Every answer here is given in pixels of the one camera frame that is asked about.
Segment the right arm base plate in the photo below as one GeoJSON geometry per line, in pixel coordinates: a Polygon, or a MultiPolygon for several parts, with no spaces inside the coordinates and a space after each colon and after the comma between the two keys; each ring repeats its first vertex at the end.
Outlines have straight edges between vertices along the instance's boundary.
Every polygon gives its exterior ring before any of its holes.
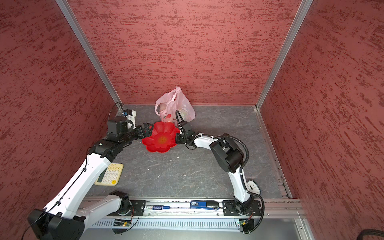
{"type": "Polygon", "coordinates": [[[248,200],[247,202],[240,203],[239,201],[223,201],[224,216],[261,216],[262,206],[260,201],[248,200]]]}

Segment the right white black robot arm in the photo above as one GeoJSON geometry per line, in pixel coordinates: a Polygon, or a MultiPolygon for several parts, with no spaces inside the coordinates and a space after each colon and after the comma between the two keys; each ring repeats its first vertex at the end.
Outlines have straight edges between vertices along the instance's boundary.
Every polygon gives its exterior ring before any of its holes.
{"type": "Polygon", "coordinates": [[[179,123],[178,127],[180,133],[176,136],[177,144],[183,144],[188,149],[204,148],[212,151],[218,165],[229,175],[237,213],[247,215],[254,204],[254,196],[261,193],[258,185],[252,180],[247,181],[244,174],[244,167],[250,158],[247,146],[228,134],[210,136],[196,133],[186,121],[179,123]]]}

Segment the pink plastic bag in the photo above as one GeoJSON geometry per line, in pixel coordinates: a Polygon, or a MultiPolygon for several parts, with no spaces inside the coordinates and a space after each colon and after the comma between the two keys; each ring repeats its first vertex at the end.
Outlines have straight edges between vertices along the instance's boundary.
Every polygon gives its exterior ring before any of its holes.
{"type": "Polygon", "coordinates": [[[176,87],[169,93],[165,93],[156,100],[155,113],[162,122],[178,125],[176,111],[181,114],[184,121],[190,122],[195,119],[196,113],[190,101],[184,95],[180,87],[176,87]]]}

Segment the red flower-shaped plastic bowl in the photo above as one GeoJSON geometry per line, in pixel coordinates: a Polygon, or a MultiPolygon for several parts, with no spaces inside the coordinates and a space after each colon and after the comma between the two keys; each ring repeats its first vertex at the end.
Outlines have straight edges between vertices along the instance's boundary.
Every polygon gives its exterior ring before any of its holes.
{"type": "Polygon", "coordinates": [[[142,143],[151,153],[166,153],[177,145],[176,135],[179,133],[173,123],[157,122],[152,127],[152,135],[142,139],[142,143]]]}

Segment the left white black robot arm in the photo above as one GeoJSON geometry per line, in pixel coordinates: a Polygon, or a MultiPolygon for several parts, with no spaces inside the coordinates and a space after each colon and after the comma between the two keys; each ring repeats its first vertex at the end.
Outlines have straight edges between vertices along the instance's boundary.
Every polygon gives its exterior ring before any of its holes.
{"type": "Polygon", "coordinates": [[[85,210],[79,210],[84,197],[116,156],[135,140],[152,135],[153,124],[135,126],[127,117],[115,117],[107,122],[106,137],[87,151],[81,167],[63,189],[42,209],[28,216],[29,228],[39,240],[78,240],[82,234],[109,214],[133,218],[138,210],[127,193],[113,191],[85,210]]]}

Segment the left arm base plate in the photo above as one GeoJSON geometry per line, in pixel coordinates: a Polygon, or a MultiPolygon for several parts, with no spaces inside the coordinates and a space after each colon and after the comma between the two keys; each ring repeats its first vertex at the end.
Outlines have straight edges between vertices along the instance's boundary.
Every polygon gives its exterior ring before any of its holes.
{"type": "Polygon", "coordinates": [[[117,210],[116,212],[113,212],[111,214],[108,214],[108,216],[120,216],[120,217],[129,217],[131,215],[133,216],[143,216],[145,208],[146,208],[146,200],[130,200],[131,204],[130,206],[125,210],[117,210]]]}

